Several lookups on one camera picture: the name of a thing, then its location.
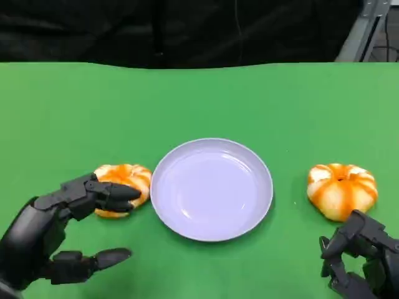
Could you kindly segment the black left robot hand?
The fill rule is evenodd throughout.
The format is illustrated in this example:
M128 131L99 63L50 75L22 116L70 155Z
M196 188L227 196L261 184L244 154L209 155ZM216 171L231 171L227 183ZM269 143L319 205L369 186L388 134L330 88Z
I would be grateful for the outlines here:
M1 239L1 298L20 298L23 290L41 278L53 285L83 283L95 272L128 259L132 252L126 248L93 256L56 250L71 219L81 221L96 209L129 212L133 210L131 201L140 196L135 187L100 182L90 173L30 199Z

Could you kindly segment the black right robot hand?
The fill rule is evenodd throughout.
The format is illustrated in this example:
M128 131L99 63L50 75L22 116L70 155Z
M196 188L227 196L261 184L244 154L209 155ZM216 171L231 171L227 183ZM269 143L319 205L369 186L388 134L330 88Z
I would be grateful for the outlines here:
M332 238L319 238L322 277L342 298L398 298L398 239L385 226L354 210ZM347 272L342 255L364 257L363 274Z

